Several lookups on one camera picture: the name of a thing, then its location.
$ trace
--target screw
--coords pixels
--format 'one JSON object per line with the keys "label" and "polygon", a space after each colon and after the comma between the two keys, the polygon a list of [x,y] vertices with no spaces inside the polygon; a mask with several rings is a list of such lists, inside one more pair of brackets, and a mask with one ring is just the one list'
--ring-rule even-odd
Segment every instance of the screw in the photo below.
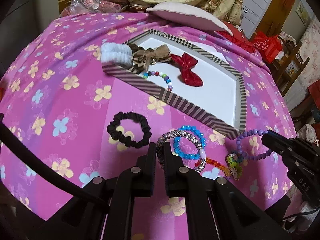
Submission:
{"label": "screw", "polygon": [[227,183],[227,180],[226,180],[226,178],[224,178],[224,177],[218,177],[218,178],[217,178],[217,182],[218,182],[220,185],[224,185],[224,184]]}
{"label": "screw", "polygon": [[179,171],[180,171],[181,173],[187,173],[187,172],[189,171],[189,169],[188,169],[187,167],[180,167],[180,168],[179,168]]}
{"label": "screw", "polygon": [[94,184],[100,184],[103,181],[103,179],[101,177],[95,177],[93,178],[92,182]]}
{"label": "screw", "polygon": [[137,166],[131,168],[132,173],[139,173],[140,171],[141,171],[141,169]]}

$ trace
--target bracelet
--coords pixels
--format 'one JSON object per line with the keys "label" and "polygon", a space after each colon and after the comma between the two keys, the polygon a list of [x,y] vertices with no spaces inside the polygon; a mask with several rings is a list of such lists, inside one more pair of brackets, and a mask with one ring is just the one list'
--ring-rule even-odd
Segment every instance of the bracelet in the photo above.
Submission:
{"label": "bracelet", "polygon": [[163,135],[161,135],[156,143],[156,153],[159,159],[159,163],[162,166],[162,169],[164,168],[164,159],[163,159],[163,145],[165,143],[166,140],[170,139],[170,138],[174,138],[174,137],[183,137],[188,139],[190,142],[192,142],[196,148],[199,151],[199,156],[201,158],[200,163],[197,167],[194,168],[194,170],[198,173],[200,173],[206,164],[206,160],[205,160],[205,151],[201,145],[201,143],[198,141],[198,139],[196,137],[194,137],[192,134],[186,132],[186,131],[181,131],[181,130],[175,130],[175,131],[171,131],[168,133],[165,133]]}
{"label": "bracelet", "polygon": [[[222,170],[226,177],[230,177],[230,171],[226,166],[222,165],[221,163],[218,163],[215,160],[210,159],[209,157],[206,157],[205,160],[206,160],[206,163],[211,164],[212,166],[218,168],[219,170]],[[198,161],[195,163],[195,166],[197,167],[199,164],[200,163]]]}
{"label": "bracelet", "polygon": [[[193,132],[194,135],[198,136],[202,147],[205,147],[205,138],[203,138],[203,133],[200,133],[199,130],[197,130],[197,128],[195,126],[190,126],[190,125],[182,125],[181,128],[179,128],[178,130],[180,131],[190,131]],[[181,151],[180,147],[180,139],[181,137],[175,137],[173,139],[173,148],[174,148],[174,152],[176,154],[178,154],[179,157],[184,158],[186,160],[198,160],[200,158],[199,154],[187,154]]]}
{"label": "bracelet", "polygon": [[[117,131],[116,127],[120,125],[120,120],[131,119],[134,122],[139,122],[143,131],[143,138],[139,142],[132,141],[130,136],[125,137],[121,131]],[[123,113],[119,112],[113,117],[113,121],[107,126],[107,132],[110,134],[113,140],[119,140],[126,147],[133,147],[139,149],[145,145],[149,144],[149,139],[151,137],[150,126],[148,125],[147,119],[137,113],[129,112]]]}
{"label": "bracelet", "polygon": [[237,144],[237,148],[238,148],[238,153],[242,155],[242,157],[246,158],[246,159],[249,159],[249,160],[261,160],[261,159],[265,159],[266,157],[270,156],[271,153],[273,152],[272,150],[268,149],[265,153],[263,154],[258,154],[257,156],[249,156],[246,152],[244,152],[242,149],[241,149],[241,145],[240,145],[240,141],[245,138],[245,137],[248,137],[248,136],[252,136],[252,135],[256,135],[258,134],[259,136],[263,135],[263,134],[266,134],[268,133],[267,130],[257,130],[257,129],[253,129],[253,130],[250,130],[248,132],[244,132],[242,134],[240,134],[237,138],[237,141],[236,141],[236,144]]}
{"label": "bracelet", "polygon": [[162,72],[158,72],[158,71],[148,71],[148,73],[144,73],[143,74],[143,78],[147,79],[149,76],[159,76],[162,77],[164,79],[164,81],[168,84],[168,90],[171,91],[172,90],[172,82],[171,79],[169,79],[169,76],[167,76],[166,74],[163,74]]}

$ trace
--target black cable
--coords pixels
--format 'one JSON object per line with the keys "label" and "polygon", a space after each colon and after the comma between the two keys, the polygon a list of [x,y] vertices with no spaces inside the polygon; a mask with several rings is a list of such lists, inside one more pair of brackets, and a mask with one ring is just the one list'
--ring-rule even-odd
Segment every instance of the black cable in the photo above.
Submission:
{"label": "black cable", "polygon": [[302,213],[297,213],[297,214],[293,214],[293,215],[290,215],[290,216],[287,216],[285,218],[282,219],[282,221],[285,221],[289,218],[293,218],[293,217],[301,217],[301,216],[305,216],[305,215],[311,215],[313,214],[314,212],[317,212],[318,210],[320,209],[320,206],[317,207],[315,210],[313,211],[308,211],[308,212],[302,212]]}
{"label": "black cable", "polygon": [[34,170],[39,176],[44,178],[47,182],[57,188],[76,196],[80,199],[99,205],[107,213],[109,212],[109,205],[101,198],[91,195],[82,188],[73,184],[69,180],[63,178],[58,173],[50,169],[37,156],[35,156],[17,137],[10,132],[10,130],[3,124],[2,119],[4,114],[0,114],[0,140],[9,148],[14,155]]}

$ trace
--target bed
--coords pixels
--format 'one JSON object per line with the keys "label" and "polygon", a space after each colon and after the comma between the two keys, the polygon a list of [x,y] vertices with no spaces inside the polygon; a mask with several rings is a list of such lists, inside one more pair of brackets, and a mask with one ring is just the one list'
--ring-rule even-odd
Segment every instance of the bed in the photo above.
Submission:
{"label": "bed", "polygon": [[[151,127],[150,141],[154,142],[181,125],[195,125],[207,138],[207,155],[226,164],[226,155],[236,149],[235,140],[103,73],[102,43],[122,43],[151,28],[213,47],[244,74],[246,130],[272,129],[295,137],[288,109],[257,52],[247,53],[222,37],[146,13],[85,14],[54,20],[22,50],[1,80],[1,87],[5,88],[0,102],[4,124],[50,168],[80,187],[95,176],[116,177],[134,166],[138,156],[146,154],[147,147],[127,148],[107,133],[106,126],[119,111],[143,114]],[[137,140],[142,138],[139,124],[130,120],[121,122],[120,129]],[[185,151],[195,152],[192,144],[182,143]],[[242,143],[250,154],[266,151],[259,136],[245,138]],[[184,160],[190,168],[195,162]],[[71,198],[43,180],[4,145],[0,166],[2,182],[12,195],[45,220]],[[158,165],[153,197],[136,201],[133,240],[188,237],[184,199],[165,195],[162,172]],[[264,160],[244,162],[240,179],[230,181],[264,210],[292,185],[286,172],[281,157],[272,153]],[[207,165],[201,175],[215,179],[223,173]]]}

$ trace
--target colorful beaded bracelet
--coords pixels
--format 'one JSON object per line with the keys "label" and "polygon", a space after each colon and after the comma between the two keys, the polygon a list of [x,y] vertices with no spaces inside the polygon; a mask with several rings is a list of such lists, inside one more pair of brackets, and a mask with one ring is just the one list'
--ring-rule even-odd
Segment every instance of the colorful beaded bracelet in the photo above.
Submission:
{"label": "colorful beaded bracelet", "polygon": [[[191,131],[194,135],[198,136],[202,147],[205,147],[205,138],[203,138],[203,133],[201,133],[195,126],[190,126],[190,125],[182,125],[181,128],[178,130],[180,131]],[[181,137],[175,137],[173,139],[173,148],[174,152],[178,154],[179,157],[184,158],[186,160],[198,160],[200,158],[199,154],[192,154],[192,153],[184,153],[181,151],[180,147],[180,142]]]}
{"label": "colorful beaded bracelet", "polygon": [[238,149],[238,153],[242,155],[242,157],[246,158],[247,160],[261,160],[261,159],[265,159],[266,157],[270,156],[271,153],[272,153],[272,150],[268,149],[265,153],[263,154],[258,154],[257,156],[249,156],[246,152],[244,152],[242,149],[241,149],[241,145],[240,145],[240,141],[245,138],[245,137],[248,137],[248,136],[252,136],[252,135],[256,135],[258,134],[259,136],[263,135],[263,134],[266,134],[268,133],[267,130],[257,130],[257,129],[253,129],[253,130],[250,130],[248,132],[244,132],[242,134],[240,134],[237,138],[237,141],[236,141],[236,144],[237,144],[237,149]]}
{"label": "colorful beaded bracelet", "polygon": [[167,76],[166,74],[163,74],[162,72],[158,72],[158,71],[148,71],[148,73],[144,73],[143,74],[143,78],[147,79],[150,76],[160,76],[164,79],[164,81],[168,84],[168,90],[171,91],[172,90],[172,82],[169,79],[169,76]]}
{"label": "colorful beaded bracelet", "polygon": [[166,142],[166,140],[170,138],[175,138],[175,137],[183,137],[188,139],[190,142],[192,142],[196,148],[199,151],[199,156],[201,160],[199,160],[199,165],[194,168],[194,170],[198,173],[200,173],[206,164],[206,159],[205,159],[205,151],[201,145],[201,142],[198,141],[196,137],[194,137],[192,134],[186,132],[186,131],[181,131],[181,130],[174,130],[168,133],[165,133],[161,135],[156,143],[156,153],[158,156],[159,163],[162,166],[162,169],[164,168],[164,159],[163,159],[163,145]]}
{"label": "colorful beaded bracelet", "polygon": [[212,166],[218,168],[219,170],[222,170],[226,177],[230,177],[230,171],[226,166],[222,165],[221,163],[218,163],[215,160],[210,159],[209,157],[206,157],[205,160],[207,164],[211,164]]}

